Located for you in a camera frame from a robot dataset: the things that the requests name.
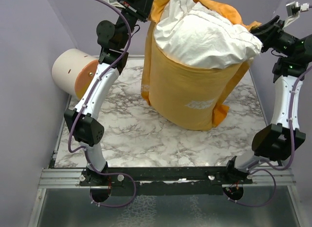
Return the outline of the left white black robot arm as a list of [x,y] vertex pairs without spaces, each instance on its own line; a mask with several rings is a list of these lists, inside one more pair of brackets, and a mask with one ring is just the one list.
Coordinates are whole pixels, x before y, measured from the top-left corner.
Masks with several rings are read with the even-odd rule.
[[96,185],[106,183],[107,162],[103,157],[100,141],[104,127],[98,122],[101,106],[114,82],[122,73],[137,22],[146,22],[154,0],[96,0],[118,14],[115,23],[101,21],[96,28],[97,43],[101,50],[93,79],[73,110],[66,109],[64,119],[70,132],[68,151],[74,153],[71,140],[79,143],[92,171],[91,180]]

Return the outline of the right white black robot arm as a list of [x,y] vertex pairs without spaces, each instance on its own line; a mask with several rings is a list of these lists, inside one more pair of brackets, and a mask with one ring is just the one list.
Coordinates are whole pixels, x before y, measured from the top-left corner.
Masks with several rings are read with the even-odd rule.
[[299,39],[285,32],[297,19],[298,15],[288,16],[285,21],[275,16],[268,23],[251,29],[251,34],[262,42],[262,53],[272,49],[280,54],[272,70],[274,110],[271,123],[254,136],[252,149],[228,161],[224,178],[230,184],[240,180],[241,173],[246,174],[263,163],[288,161],[283,169],[289,168],[296,149],[305,141],[297,113],[303,80],[311,70],[312,37]]

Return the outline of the white pillow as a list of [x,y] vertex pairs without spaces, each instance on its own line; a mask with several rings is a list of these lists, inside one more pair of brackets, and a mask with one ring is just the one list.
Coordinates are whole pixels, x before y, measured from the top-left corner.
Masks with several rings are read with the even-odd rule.
[[238,11],[213,0],[169,0],[153,32],[156,46],[184,65],[224,69],[260,54],[262,42]]

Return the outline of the orange Mickey Mouse pillowcase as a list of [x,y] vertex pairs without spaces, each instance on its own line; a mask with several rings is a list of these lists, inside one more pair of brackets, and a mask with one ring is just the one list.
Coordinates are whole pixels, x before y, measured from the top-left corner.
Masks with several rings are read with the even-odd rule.
[[[170,122],[189,130],[207,131],[226,118],[229,107],[224,101],[246,74],[253,58],[224,69],[191,67],[168,58],[156,46],[153,36],[168,1],[154,0],[149,15],[141,95]],[[244,25],[251,30],[260,23]]]

